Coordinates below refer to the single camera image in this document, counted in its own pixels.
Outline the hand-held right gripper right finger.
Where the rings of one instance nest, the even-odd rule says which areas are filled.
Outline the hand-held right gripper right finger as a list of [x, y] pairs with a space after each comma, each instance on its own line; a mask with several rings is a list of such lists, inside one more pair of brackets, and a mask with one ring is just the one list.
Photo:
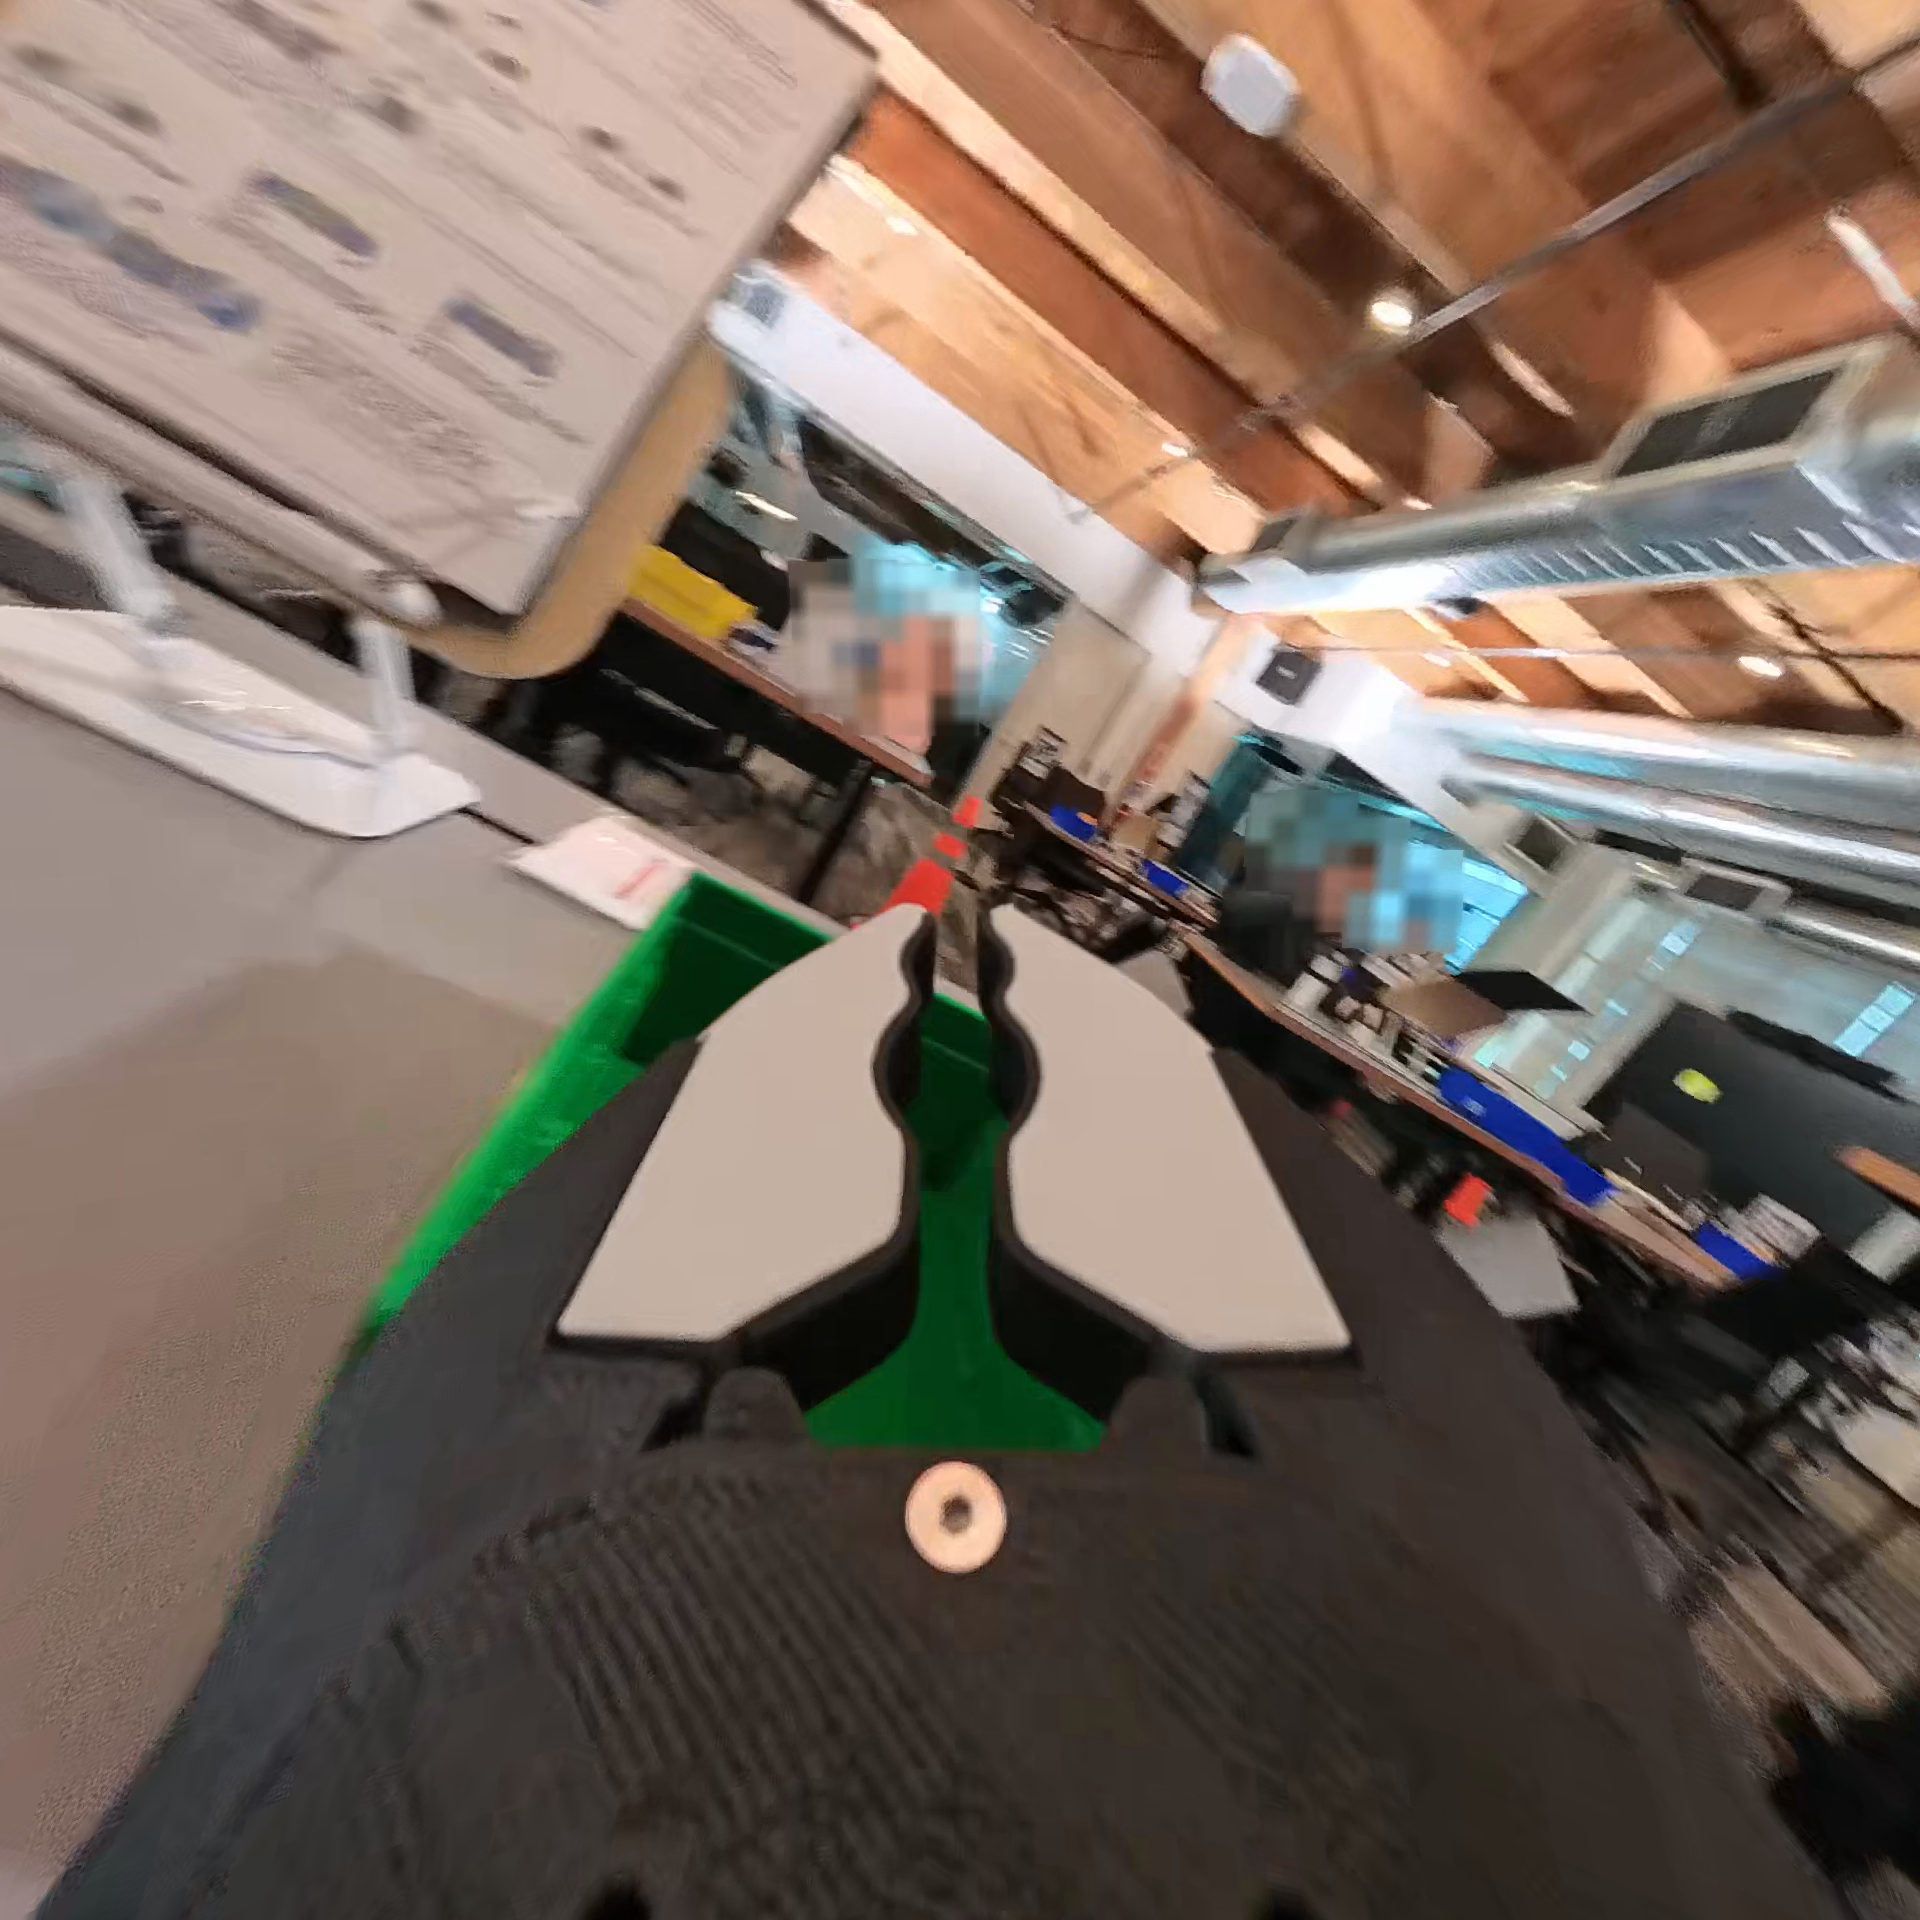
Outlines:
[[989, 911], [976, 946], [1004, 1115], [989, 1225], [1002, 1351], [1093, 1421], [1140, 1379], [1185, 1379], [1212, 1406], [1236, 1366], [1348, 1357], [1202, 1036], [1017, 909]]

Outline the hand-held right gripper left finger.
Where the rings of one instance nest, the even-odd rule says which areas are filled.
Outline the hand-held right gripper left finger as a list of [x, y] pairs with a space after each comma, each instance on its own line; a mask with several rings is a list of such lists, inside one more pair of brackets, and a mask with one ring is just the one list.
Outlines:
[[557, 1311], [560, 1351], [764, 1369], [803, 1409], [901, 1351], [935, 948], [930, 911], [889, 906], [707, 1024]]

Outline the green plastic bin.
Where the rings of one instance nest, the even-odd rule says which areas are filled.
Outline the green plastic bin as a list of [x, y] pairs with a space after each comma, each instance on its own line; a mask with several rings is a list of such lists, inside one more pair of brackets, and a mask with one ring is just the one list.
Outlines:
[[[479, 1147], [437, 1196], [372, 1291], [350, 1353], [364, 1353], [418, 1283], [592, 1115], [700, 1038], [770, 976], [825, 946], [795, 916], [694, 878], [636, 935], [562, 1034], [518, 1081]], [[908, 1339], [873, 1373], [805, 1413], [833, 1448], [1088, 1452], [1100, 1427], [1001, 1350], [989, 1320], [989, 1205], [1002, 1115], [989, 1032], [941, 990], [921, 1026], [921, 1279]]]

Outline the grey desk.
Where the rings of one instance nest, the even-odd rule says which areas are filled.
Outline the grey desk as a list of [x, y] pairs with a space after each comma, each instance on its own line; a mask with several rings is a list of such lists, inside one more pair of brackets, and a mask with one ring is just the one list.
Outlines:
[[600, 811], [278, 821], [5, 695], [5, 1916], [216, 1644], [372, 1289], [628, 940], [511, 869]]

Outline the wooden work table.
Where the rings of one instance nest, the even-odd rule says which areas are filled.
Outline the wooden work table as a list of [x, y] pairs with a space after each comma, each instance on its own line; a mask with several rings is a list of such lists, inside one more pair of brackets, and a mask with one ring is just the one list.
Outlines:
[[1351, 1043], [1337, 1024], [1320, 1020], [1307, 1009], [1289, 1008], [1269, 983], [1220, 957], [1205, 936], [1191, 935], [1185, 941], [1185, 952], [1197, 967], [1209, 971], [1223, 989], [1236, 993], [1247, 1008], [1356, 1075], [1370, 1098], [1399, 1102], [1428, 1116], [1452, 1138], [1521, 1174], [1545, 1198], [1551, 1209], [1607, 1241], [1620, 1259], [1631, 1258], [1641, 1268], [1657, 1271], [1667, 1282], [1697, 1296], [1723, 1295], [1745, 1286], [1739, 1272], [1695, 1248], [1687, 1237], [1645, 1212], [1634, 1212], [1617, 1196], [1606, 1198], [1598, 1207], [1583, 1205], [1553, 1171], [1526, 1159], [1517, 1148], [1475, 1126], [1471, 1116], [1452, 1111], [1428, 1082], [1404, 1072], [1377, 1051]]

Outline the tan document stand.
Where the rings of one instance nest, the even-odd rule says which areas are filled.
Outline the tan document stand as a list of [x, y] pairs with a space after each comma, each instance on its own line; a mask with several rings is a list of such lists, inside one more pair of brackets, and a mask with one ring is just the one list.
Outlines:
[[1439, 1043], [1467, 1043], [1522, 1016], [1587, 1016], [1551, 981], [1522, 971], [1439, 974], [1381, 990], [1377, 1005]]

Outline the dark work table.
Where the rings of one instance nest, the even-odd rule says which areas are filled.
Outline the dark work table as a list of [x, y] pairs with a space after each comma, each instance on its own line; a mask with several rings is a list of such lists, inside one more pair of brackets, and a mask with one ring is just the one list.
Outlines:
[[1170, 928], [1212, 933], [1212, 898], [1147, 878], [1147, 863], [1114, 852], [1099, 837], [1078, 837], [1052, 808], [1017, 804], [1006, 828], [1006, 852], [997, 857], [984, 905], [1052, 901], [1054, 896], [1118, 898]]

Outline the grey leaning board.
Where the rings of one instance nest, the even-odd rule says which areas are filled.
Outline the grey leaning board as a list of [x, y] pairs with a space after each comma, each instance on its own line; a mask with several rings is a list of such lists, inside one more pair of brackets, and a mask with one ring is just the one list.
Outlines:
[[1502, 1320], [1540, 1324], [1578, 1311], [1560, 1251], [1538, 1218], [1483, 1218], [1475, 1228], [1444, 1219], [1436, 1241]]

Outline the orange traffic cone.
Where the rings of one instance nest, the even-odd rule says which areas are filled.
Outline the orange traffic cone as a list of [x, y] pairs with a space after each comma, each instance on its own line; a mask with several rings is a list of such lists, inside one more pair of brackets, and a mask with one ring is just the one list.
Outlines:
[[960, 800], [945, 818], [941, 818], [932, 837], [930, 852], [919, 855], [884, 901], [888, 913], [894, 909], [919, 909], [935, 921], [945, 916], [951, 890], [967, 878], [972, 828], [982, 818], [982, 797]]

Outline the laminated paper sheet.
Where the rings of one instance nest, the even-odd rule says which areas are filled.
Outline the laminated paper sheet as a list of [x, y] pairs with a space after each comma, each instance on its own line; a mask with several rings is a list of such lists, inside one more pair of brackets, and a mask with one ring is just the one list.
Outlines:
[[507, 866], [613, 927], [647, 930], [697, 878], [697, 865], [628, 818], [600, 815], [509, 855]]

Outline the wooden background table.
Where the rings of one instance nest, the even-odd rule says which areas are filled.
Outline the wooden background table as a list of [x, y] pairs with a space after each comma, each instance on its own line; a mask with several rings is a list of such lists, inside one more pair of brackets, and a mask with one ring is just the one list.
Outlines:
[[923, 756], [821, 711], [790, 684], [707, 641], [660, 611], [628, 603], [615, 611], [607, 641], [636, 666], [642, 691], [684, 709], [727, 741], [764, 749], [830, 789], [825, 826], [788, 896], [813, 906], [880, 780], [917, 791], [930, 788]]

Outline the black computer monitor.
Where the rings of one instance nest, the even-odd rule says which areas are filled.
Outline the black computer monitor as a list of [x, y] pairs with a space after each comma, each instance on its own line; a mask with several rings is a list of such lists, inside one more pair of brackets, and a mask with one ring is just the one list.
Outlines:
[[1671, 1005], [1578, 1102], [1602, 1126], [1620, 1111], [1645, 1115], [1703, 1158], [1715, 1200], [1770, 1198], [1837, 1248], [1890, 1211], [1839, 1154], [1867, 1148], [1918, 1166], [1915, 1085], [1745, 1014]]

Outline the yellow plastic bin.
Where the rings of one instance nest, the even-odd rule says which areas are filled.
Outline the yellow plastic bin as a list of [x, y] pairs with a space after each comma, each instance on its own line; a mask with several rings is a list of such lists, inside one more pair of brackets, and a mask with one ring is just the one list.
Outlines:
[[636, 555], [628, 578], [628, 601], [704, 641], [725, 639], [757, 616], [748, 600], [700, 573], [659, 543]]

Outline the printed instruction sheet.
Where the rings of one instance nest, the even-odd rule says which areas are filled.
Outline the printed instruction sheet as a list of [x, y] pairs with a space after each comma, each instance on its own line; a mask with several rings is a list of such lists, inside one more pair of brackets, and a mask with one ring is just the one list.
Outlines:
[[5, 4], [5, 339], [524, 611], [876, 83], [814, 4]]

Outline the white ceiling access point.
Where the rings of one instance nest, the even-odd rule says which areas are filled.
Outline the white ceiling access point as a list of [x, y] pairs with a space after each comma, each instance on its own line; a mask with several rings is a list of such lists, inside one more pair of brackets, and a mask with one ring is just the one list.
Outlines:
[[1301, 109], [1295, 73], [1259, 39], [1223, 35], [1199, 72], [1204, 99], [1253, 139], [1282, 139]]

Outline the silver ventilation duct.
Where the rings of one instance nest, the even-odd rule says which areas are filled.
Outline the silver ventilation duct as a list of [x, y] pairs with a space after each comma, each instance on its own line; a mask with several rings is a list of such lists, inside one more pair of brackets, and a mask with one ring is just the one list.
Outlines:
[[1447, 791], [1804, 888], [1915, 906], [1911, 739], [1419, 701]]
[[1295, 512], [1197, 592], [1262, 616], [1436, 611], [1918, 560], [1918, 358], [1902, 333], [1634, 417], [1585, 467], [1431, 509]]

